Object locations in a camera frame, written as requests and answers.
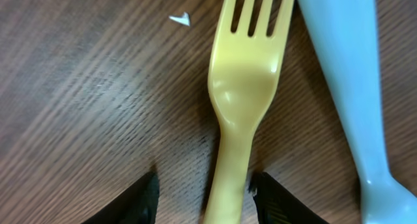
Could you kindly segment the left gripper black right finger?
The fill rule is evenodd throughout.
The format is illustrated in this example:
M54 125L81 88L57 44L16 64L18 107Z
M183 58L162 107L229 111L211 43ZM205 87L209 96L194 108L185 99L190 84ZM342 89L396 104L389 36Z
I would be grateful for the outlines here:
M328 224L266 172L252 175L249 191L259 224Z

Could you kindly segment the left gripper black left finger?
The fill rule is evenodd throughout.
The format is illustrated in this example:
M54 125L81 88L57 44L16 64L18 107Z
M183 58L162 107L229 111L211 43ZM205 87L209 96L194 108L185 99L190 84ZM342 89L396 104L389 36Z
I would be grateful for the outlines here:
M159 196L158 175L150 171L83 224L155 224Z

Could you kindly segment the yellow plastic fork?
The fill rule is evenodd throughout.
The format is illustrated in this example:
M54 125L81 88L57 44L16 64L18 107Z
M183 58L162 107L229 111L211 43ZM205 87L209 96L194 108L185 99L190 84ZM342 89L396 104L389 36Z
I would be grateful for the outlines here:
M235 32L237 0L224 0L210 57L208 92L221 131L204 223L240 223L255 132L277 91L295 0L281 0L267 34L273 0L262 0L252 36L255 0L244 0Z

